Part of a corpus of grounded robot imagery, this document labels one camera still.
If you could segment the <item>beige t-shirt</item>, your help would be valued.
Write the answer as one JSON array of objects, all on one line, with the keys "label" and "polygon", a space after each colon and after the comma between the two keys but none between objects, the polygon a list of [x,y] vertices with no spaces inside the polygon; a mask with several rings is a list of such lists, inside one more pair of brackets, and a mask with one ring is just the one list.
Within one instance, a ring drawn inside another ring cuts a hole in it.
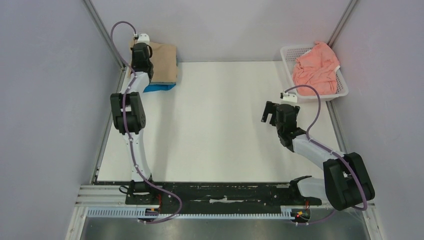
[{"label": "beige t-shirt", "polygon": [[153,77],[150,79],[150,84],[173,84],[177,81],[177,48],[171,44],[162,44],[156,42],[150,42],[149,44],[152,48],[153,55],[151,57],[151,62],[153,63]]}]

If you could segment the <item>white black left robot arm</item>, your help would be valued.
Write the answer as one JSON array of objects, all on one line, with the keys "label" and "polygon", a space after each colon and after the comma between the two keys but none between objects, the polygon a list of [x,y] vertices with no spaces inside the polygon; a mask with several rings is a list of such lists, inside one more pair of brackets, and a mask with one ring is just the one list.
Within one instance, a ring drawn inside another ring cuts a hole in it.
[{"label": "white black left robot arm", "polygon": [[131,162],[131,181],[126,187],[127,205],[152,205],[157,198],[153,188],[145,145],[147,118],[141,95],[153,76],[152,48],[145,42],[131,47],[130,77],[126,87],[110,96],[113,125],[122,135]]}]

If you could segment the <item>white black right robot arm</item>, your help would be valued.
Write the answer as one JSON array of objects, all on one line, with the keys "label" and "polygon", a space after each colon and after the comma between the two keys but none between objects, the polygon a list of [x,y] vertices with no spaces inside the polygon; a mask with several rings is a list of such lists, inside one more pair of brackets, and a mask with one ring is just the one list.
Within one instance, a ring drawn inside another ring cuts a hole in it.
[{"label": "white black right robot arm", "polygon": [[324,200],[337,211],[368,209],[375,189],[362,157],[356,153],[336,151],[317,141],[297,125],[299,106],[265,103],[261,122],[276,128],[283,147],[298,154],[323,171],[323,178],[302,176],[290,181],[289,199],[302,204],[308,198]]}]

